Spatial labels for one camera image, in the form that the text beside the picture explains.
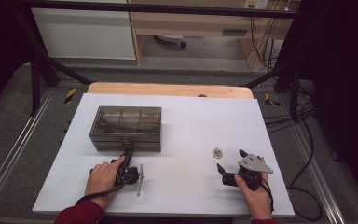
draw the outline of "white table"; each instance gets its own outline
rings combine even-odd
[[[141,196],[124,187],[107,215],[240,217],[249,215],[238,188],[224,186],[216,164],[238,170],[239,149],[263,156],[274,170],[269,183],[275,217],[293,216],[282,174],[257,100],[185,96],[84,94],[33,211],[57,214],[84,195],[89,171],[120,152],[99,152],[89,138],[98,106],[162,107],[161,152],[135,152],[131,166],[144,166]],[[224,156],[213,157],[219,147]]]

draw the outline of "gray floor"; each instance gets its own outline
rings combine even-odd
[[[93,64],[88,68],[75,67],[74,69],[84,77],[98,81],[139,82],[139,83],[175,83],[175,84],[202,84],[202,85],[228,85],[238,86],[260,76],[260,74],[242,73],[244,57],[237,51],[239,43],[232,39],[215,38],[187,38],[186,51],[179,46],[160,42],[152,36],[146,40],[144,64],[121,65],[117,69],[107,69],[106,66]],[[202,46],[202,43],[213,44]],[[222,62],[216,69],[208,64]],[[183,62],[180,66],[172,66],[173,62]],[[0,100],[0,165],[11,150],[17,137],[25,126],[31,111],[31,89],[29,67],[19,69],[7,84]],[[0,223],[51,223],[54,217],[35,214],[32,207],[37,191],[43,186],[49,168],[60,148],[60,142],[65,136],[72,116],[75,114],[81,94],[87,90],[71,82],[68,77],[61,75],[62,84],[54,89],[51,101],[36,126],[32,137],[14,166],[6,184],[0,191]],[[253,89],[255,98],[259,100],[263,116],[278,116],[285,114],[282,106],[265,104],[265,93],[273,101],[279,101],[288,94],[277,95],[271,88],[274,80],[263,83],[261,87]],[[75,97],[71,104],[63,103],[67,92],[72,85],[77,86]],[[332,160],[328,141],[324,138],[317,118],[309,117],[310,126],[315,143],[315,160],[318,162],[323,175],[332,190],[337,205],[347,223],[358,223],[358,186],[351,176],[351,172],[344,163]],[[294,178],[304,164],[298,149],[296,138],[291,128],[282,129],[270,134],[278,163],[280,164],[286,184]],[[308,172],[302,175],[297,187],[309,190],[318,195]],[[314,217],[317,207],[313,201],[304,194],[294,192],[291,200],[300,212]],[[295,216],[286,217],[281,223],[306,223],[305,219]],[[326,213],[318,223],[329,223]]]

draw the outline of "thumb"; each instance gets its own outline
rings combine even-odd
[[[240,188],[242,193],[246,196],[250,190],[246,182],[239,175],[234,175],[234,179],[238,185],[238,188]]]

